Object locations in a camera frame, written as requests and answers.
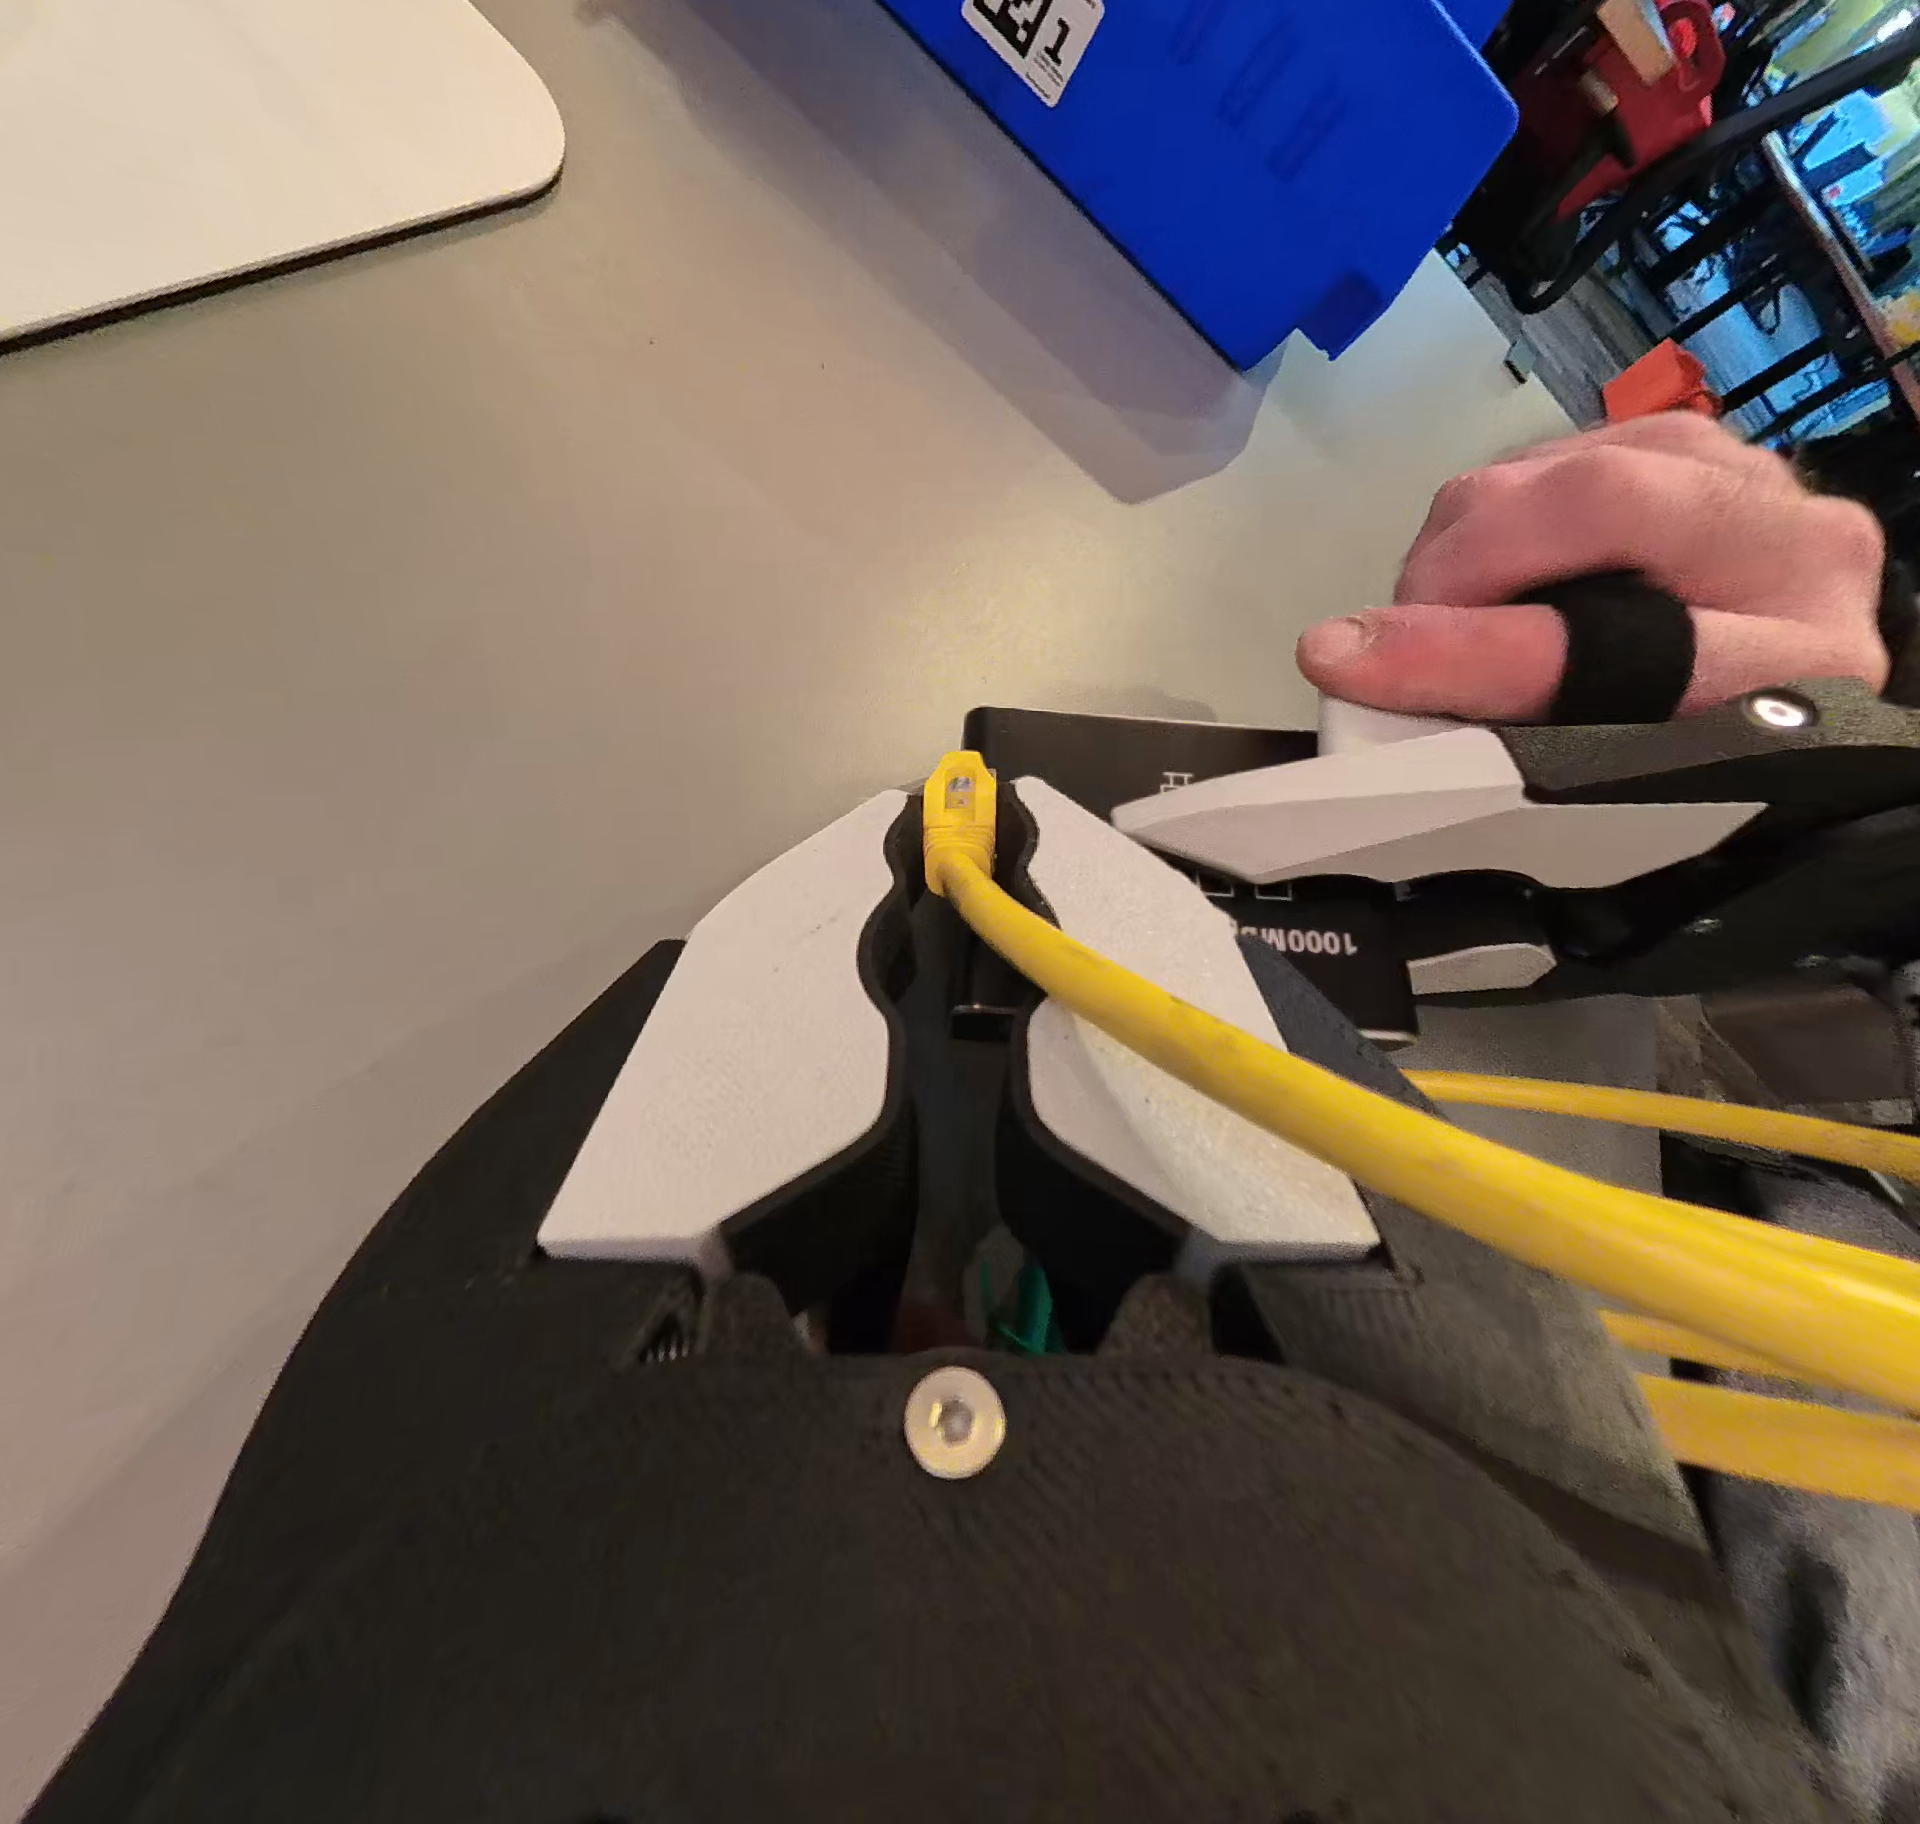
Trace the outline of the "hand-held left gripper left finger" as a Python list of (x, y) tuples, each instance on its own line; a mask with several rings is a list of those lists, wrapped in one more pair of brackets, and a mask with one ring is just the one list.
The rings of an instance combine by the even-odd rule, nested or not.
[(885, 788), (717, 899), (542, 1214), (542, 1257), (760, 1275), (831, 1351), (885, 1351), (920, 1209), (920, 885), (920, 800)]

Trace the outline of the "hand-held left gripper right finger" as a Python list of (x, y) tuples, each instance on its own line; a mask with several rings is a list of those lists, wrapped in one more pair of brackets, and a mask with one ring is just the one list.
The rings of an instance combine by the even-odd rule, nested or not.
[[(1015, 779), (1015, 885), (1070, 939), (1255, 1042), (1287, 1046), (1234, 922), (1174, 865), (1040, 776)], [(1377, 1221), (1329, 1163), (1167, 1076), (1054, 996), (1006, 1063), (1006, 1227), (1044, 1271), (1066, 1347), (1126, 1291), (1210, 1291), (1239, 1265), (1369, 1271)]]

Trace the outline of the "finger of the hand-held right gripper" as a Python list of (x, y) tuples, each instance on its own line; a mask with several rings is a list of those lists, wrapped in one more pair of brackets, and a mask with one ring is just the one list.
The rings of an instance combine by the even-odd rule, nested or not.
[(1536, 939), (1497, 939), (1406, 962), (1413, 996), (1497, 996), (1538, 984), (1557, 968), (1550, 947)]
[(1132, 841), (1278, 883), (1504, 873), (1557, 892), (1609, 889), (1717, 848), (1765, 804), (1544, 804), (1486, 725), (1325, 699), (1327, 752), (1199, 779), (1114, 809)]

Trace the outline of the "black ethernet splitter box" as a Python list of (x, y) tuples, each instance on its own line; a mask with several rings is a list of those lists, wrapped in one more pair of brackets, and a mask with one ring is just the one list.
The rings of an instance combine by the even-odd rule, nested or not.
[[(1027, 708), (972, 708), (963, 745), (999, 779), (1038, 776), (1074, 804), (1108, 819), (1158, 788), (1305, 761), (1317, 752), (1309, 729), (1253, 729), (1201, 720), (1148, 720), (1099, 713)], [(1399, 896), (1383, 883), (1350, 875), (1310, 875), (1253, 885), (1197, 865), (1174, 863), (1211, 911), (1242, 936), (1283, 955), (1374, 1043), (1418, 1039), (1418, 1004), (1399, 939)]]

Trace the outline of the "person's right hand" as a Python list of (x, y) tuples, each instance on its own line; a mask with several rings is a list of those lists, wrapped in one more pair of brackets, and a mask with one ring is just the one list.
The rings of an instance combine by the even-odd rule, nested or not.
[(1548, 720), (1572, 638), (1521, 594), (1629, 572), (1688, 610), (1680, 713), (1797, 680), (1888, 695), (1884, 557), (1865, 506), (1809, 488), (1779, 454), (1699, 413), (1629, 418), (1441, 484), (1391, 600), (1310, 625), (1295, 662), (1358, 708)]

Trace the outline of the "orange plastic bin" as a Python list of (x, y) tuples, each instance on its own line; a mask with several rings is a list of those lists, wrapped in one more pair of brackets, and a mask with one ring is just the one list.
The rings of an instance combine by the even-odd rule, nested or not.
[(1602, 413), (1609, 425), (1658, 413), (1719, 418), (1724, 406), (1712, 390), (1704, 361), (1684, 345), (1662, 338), (1602, 383)]

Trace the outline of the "blue plastic storage bin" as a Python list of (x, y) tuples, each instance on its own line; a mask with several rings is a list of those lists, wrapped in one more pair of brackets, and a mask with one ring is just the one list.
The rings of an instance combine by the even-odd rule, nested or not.
[(1517, 131), (1512, 0), (873, 0), (1234, 369), (1379, 319)]

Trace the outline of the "person's grey sweatshirt torso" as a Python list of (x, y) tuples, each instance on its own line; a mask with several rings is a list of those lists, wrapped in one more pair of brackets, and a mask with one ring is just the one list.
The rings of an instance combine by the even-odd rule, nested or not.
[[(1656, 1004), (1658, 1087), (1918, 1131), (1910, 1012), (1855, 984), (1751, 988)], [(1801, 1159), (1666, 1139), (1662, 1189), (1918, 1257), (1918, 1189)], [(1745, 1476), (1688, 1470), (1715, 1554), (1773, 1679), (1869, 1822), (1918, 1819), (1918, 1520)]]

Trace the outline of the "instruction sheet on stand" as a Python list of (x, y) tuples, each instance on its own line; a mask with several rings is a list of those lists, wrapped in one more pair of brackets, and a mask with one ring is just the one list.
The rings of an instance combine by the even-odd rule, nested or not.
[(2, 0), (2, 346), (538, 196), (469, 0)]

